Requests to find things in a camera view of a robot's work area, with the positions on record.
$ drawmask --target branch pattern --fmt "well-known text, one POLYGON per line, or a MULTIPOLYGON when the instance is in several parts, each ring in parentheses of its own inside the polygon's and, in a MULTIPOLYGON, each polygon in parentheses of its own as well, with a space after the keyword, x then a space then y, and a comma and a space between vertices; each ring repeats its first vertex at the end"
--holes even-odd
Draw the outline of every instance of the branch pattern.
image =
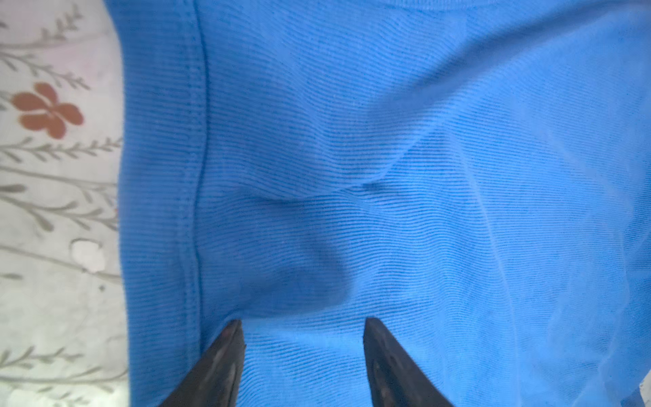
POLYGON ((73 89, 77 89, 78 87, 86 90, 90 89, 90 86, 86 85, 81 77, 75 76, 72 72, 61 74, 54 71, 52 65, 40 64, 36 62, 35 59, 36 56, 33 54, 15 55, 0 49, 0 61, 7 65, 12 71, 18 72, 17 65, 20 63, 25 65, 34 77, 39 77, 39 74, 49 76, 58 87, 61 87, 62 83, 65 82, 73 89))
POLYGON ((0 43, 0 49, 41 49, 60 45, 68 40, 67 33, 79 30, 76 22, 81 19, 83 19, 83 16, 79 12, 79 7, 73 4, 70 12, 64 13, 63 17, 55 20, 56 28, 54 32, 41 28, 41 37, 38 40, 20 44, 0 43))
POLYGON ((102 218, 100 215, 104 213, 103 208, 95 208, 88 212, 82 213, 71 212, 71 210, 76 209, 79 206, 77 201, 70 201, 69 203, 62 206, 42 206, 30 202, 20 201, 6 195, 0 195, 0 201, 14 205, 17 208, 21 208, 27 212, 34 218, 38 226, 46 232, 53 231, 54 225, 41 214, 43 212, 69 219, 87 231, 90 230, 89 223, 101 223, 112 231, 118 230, 117 215, 114 215, 111 218, 102 218))
POLYGON ((117 185, 114 182, 96 182, 80 180, 76 178, 68 178, 65 176, 40 174, 31 171, 24 171, 17 168, 5 167, 4 165, 0 165, 0 171, 24 175, 31 178, 40 178, 44 180, 61 182, 66 185, 73 186, 79 190, 88 203, 94 202, 92 193, 95 193, 99 195, 111 208, 115 207, 115 188, 117 185))
MULTIPOLYGON (((34 346, 30 346, 21 356, 13 360, 9 360, 11 352, 9 350, 5 350, 2 356, 0 356, 0 370, 7 368, 31 370, 35 367, 36 364, 51 365, 57 360, 73 363, 77 359, 83 358, 84 356, 83 354, 66 354, 64 353, 65 348, 60 348, 52 354, 34 354, 34 349, 34 346)), ((41 393, 51 391, 54 387, 53 385, 92 386, 105 391, 106 393, 112 393, 114 392, 115 388, 111 386, 111 383, 125 380, 128 373, 128 370, 124 370, 121 373, 113 376, 97 378, 95 374, 101 370, 102 368, 100 366, 95 366, 86 369, 81 373, 69 374, 68 376, 60 378, 18 377, 0 374, 0 382, 8 384, 10 386, 22 384, 45 386, 38 390, 41 393)))
MULTIPOLYGON (((54 387, 48 386, 45 387, 44 389, 40 389, 37 391, 37 393, 48 393, 50 392, 54 387)), ((90 404, 90 400, 85 399, 82 396, 74 397, 71 391, 67 391, 63 393, 62 395, 55 397, 55 396, 48 396, 50 400, 54 402, 52 407, 63 407, 64 405, 66 407, 77 407, 77 406, 88 406, 90 404)))
MULTIPOLYGON (((36 253, 30 253, 26 250, 23 249, 18 249, 16 247, 10 247, 10 246, 5 246, 0 244, 0 250, 1 251, 6 251, 8 253, 13 253, 15 255, 27 257, 30 259, 35 259, 35 260, 41 260, 45 261, 48 263, 56 264, 57 266, 61 266, 64 268, 67 268, 69 270, 74 270, 76 272, 82 273, 82 274, 90 274, 93 277, 97 277, 100 280, 107 281, 108 283, 113 283, 113 284, 121 284, 122 283, 122 277, 119 274, 111 274, 111 273, 106 273, 106 272, 94 272, 90 273, 88 270, 84 269, 84 267, 78 266, 77 264, 61 261, 59 259, 53 259, 51 257, 39 255, 36 253)), ((15 273, 5 273, 5 274, 0 274, 0 277, 9 279, 9 280, 22 280, 23 276, 20 274, 15 274, 15 273)))
POLYGON ((97 157, 99 151, 112 152, 122 148, 122 138, 113 140, 110 137, 107 137, 103 143, 94 140, 87 146, 84 146, 81 143, 74 143, 69 147, 62 144, 53 145, 51 143, 31 146, 30 144, 33 140, 32 137, 25 137, 25 139, 19 143, 0 145, 0 152, 13 162, 21 163, 23 160, 19 155, 17 155, 17 152, 29 154, 42 162, 47 162, 48 159, 61 160, 62 157, 69 157, 76 160, 80 155, 84 154, 97 157))

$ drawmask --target patterned fabric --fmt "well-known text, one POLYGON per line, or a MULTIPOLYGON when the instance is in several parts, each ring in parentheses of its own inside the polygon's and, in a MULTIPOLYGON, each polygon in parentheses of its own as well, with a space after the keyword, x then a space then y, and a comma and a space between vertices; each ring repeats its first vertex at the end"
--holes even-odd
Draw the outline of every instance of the patterned fabric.
POLYGON ((121 64, 101 0, 0 3, 0 406, 128 403, 121 64))
POLYGON ((367 316, 457 407, 636 390, 648 2, 108 4, 134 406, 232 318, 241 406, 370 405, 367 316))

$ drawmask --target blue fabric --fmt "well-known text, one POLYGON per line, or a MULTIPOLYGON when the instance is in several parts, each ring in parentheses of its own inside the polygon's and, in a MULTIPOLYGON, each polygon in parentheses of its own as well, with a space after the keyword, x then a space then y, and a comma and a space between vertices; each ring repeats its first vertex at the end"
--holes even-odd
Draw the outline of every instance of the blue fabric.
POLYGON ((644 400, 639 389, 636 389, 633 394, 622 400, 622 407, 644 407, 644 400))
POLYGON ((132 403, 225 323, 239 406, 370 406, 381 318, 457 406, 651 368, 651 3, 108 0, 132 403))

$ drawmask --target orange flower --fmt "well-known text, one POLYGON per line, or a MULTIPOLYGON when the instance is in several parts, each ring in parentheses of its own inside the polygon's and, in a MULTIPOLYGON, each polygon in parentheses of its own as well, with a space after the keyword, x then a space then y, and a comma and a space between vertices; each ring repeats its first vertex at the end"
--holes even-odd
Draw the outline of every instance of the orange flower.
POLYGON ((77 106, 70 103, 59 103, 57 92, 49 83, 35 83, 34 90, 40 96, 23 92, 14 95, 11 99, 12 105, 20 111, 43 111, 43 113, 22 115, 20 124, 24 128, 34 131, 46 129, 50 137, 60 139, 66 133, 64 120, 77 126, 83 123, 83 116, 77 106))

